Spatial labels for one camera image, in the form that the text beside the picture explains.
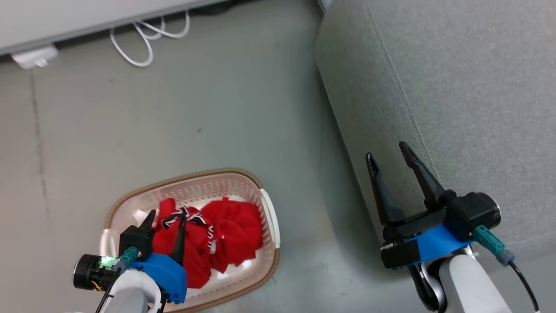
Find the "teal connector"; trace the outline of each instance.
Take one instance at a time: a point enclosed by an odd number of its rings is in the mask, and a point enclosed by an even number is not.
[[[496,238],[484,225],[478,226],[473,230],[473,239],[495,256],[506,250],[506,245]]]
[[[506,250],[506,245],[484,225],[478,226],[473,230],[473,239],[494,254],[496,260],[504,267],[514,261],[515,256]]]
[[[129,247],[123,252],[122,256],[120,257],[120,261],[129,266],[131,263],[135,262],[135,259],[137,258],[137,252],[138,250],[136,247]]]

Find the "red garment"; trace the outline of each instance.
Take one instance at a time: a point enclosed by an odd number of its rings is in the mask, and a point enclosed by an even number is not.
[[[175,200],[168,198],[160,202],[154,253],[170,254],[177,236],[175,222],[184,213],[187,225],[183,266],[188,288],[204,286],[211,268],[224,273],[228,264],[239,265],[255,258],[255,251],[262,247],[262,225],[256,205],[224,198],[210,202],[199,212],[194,207],[176,208]]]

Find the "laundry basket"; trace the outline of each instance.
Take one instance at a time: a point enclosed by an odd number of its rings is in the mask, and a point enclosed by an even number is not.
[[[137,214],[158,208],[160,201],[173,198],[182,206],[202,208],[212,200],[229,197],[257,205],[262,222],[263,247],[256,258],[239,266],[229,265],[222,274],[212,270],[208,283],[201,289],[187,290],[184,304],[168,304],[165,312],[195,312],[245,295],[266,283],[280,260],[280,230],[269,195],[261,182],[241,169],[219,169],[200,172],[133,191],[122,197],[110,210],[105,228],[111,229],[116,241],[128,226],[139,225]]]

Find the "white cable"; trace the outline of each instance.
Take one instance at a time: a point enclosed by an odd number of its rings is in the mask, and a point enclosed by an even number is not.
[[[137,25],[136,22],[133,22],[133,26],[135,26],[135,29],[139,32],[139,35],[141,35],[141,38],[143,38],[143,41],[147,45],[147,50],[148,50],[147,61],[145,61],[145,62],[136,62],[136,61],[132,60],[130,57],[128,57],[127,54],[122,50],[122,48],[120,48],[120,46],[116,42],[116,39],[114,38],[114,28],[112,28],[110,30],[110,40],[112,40],[112,43],[116,47],[116,50],[118,50],[118,52],[123,56],[123,58],[125,58],[127,60],[127,62],[129,62],[129,63],[131,63],[135,66],[138,66],[138,67],[147,67],[150,64],[152,64],[152,60],[154,58],[154,56],[152,54],[151,44],[149,43],[149,41],[147,39],[147,36],[145,36],[145,34],[143,33],[143,31],[141,30],[139,25]]]
[[[183,27],[183,31],[181,31],[179,33],[166,32],[162,26],[160,27],[160,29],[158,29],[158,28],[154,27],[153,25],[151,25],[149,23],[145,23],[145,22],[142,22],[142,21],[139,21],[139,23],[141,25],[143,25],[143,26],[145,26],[145,27],[147,27],[147,28],[149,28],[149,29],[161,34],[161,35],[167,36],[167,37],[175,38],[175,39],[184,38],[187,35],[187,33],[189,32],[189,24],[190,24],[190,22],[189,22],[189,12],[185,12],[185,26]]]
[[[187,33],[189,32],[190,21],[189,21],[189,12],[188,11],[185,12],[185,26],[183,27],[183,31],[181,31],[179,33],[169,33],[169,32],[167,32],[166,31],[166,22],[164,20],[164,17],[161,16],[160,19],[161,19],[160,28],[156,28],[153,25],[151,25],[149,23],[145,23],[143,21],[133,22],[133,26],[135,26],[135,29],[137,30],[137,32],[139,33],[141,38],[143,38],[143,41],[147,45],[148,57],[147,57],[147,60],[144,61],[144,62],[136,62],[136,61],[132,60],[130,57],[127,56],[127,54],[122,50],[122,48],[120,48],[120,46],[116,42],[116,38],[114,37],[114,28],[110,29],[110,40],[114,44],[114,47],[116,48],[116,50],[118,50],[118,52],[123,56],[123,58],[125,58],[129,63],[131,63],[135,66],[138,66],[138,67],[147,67],[150,64],[152,64],[152,61],[154,59],[151,43],[150,43],[149,40],[157,40],[157,39],[160,39],[162,36],[178,39],[178,38],[185,37],[187,35]],[[147,27],[147,28],[149,28],[149,29],[151,29],[151,30],[153,30],[153,31],[155,31],[156,33],[154,35],[145,34],[138,23]]]
[[[160,30],[166,30],[166,21],[164,20],[164,16],[160,17]],[[147,37],[148,40],[159,40],[160,38],[162,38],[162,34],[159,32],[155,32],[152,35],[145,34],[145,37]]]

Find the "gray fabric sofa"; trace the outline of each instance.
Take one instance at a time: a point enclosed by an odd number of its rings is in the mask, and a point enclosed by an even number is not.
[[[316,58],[380,238],[367,151],[397,204],[424,210],[403,140],[446,189],[497,200],[495,233],[520,260],[555,250],[551,1],[334,0]]]

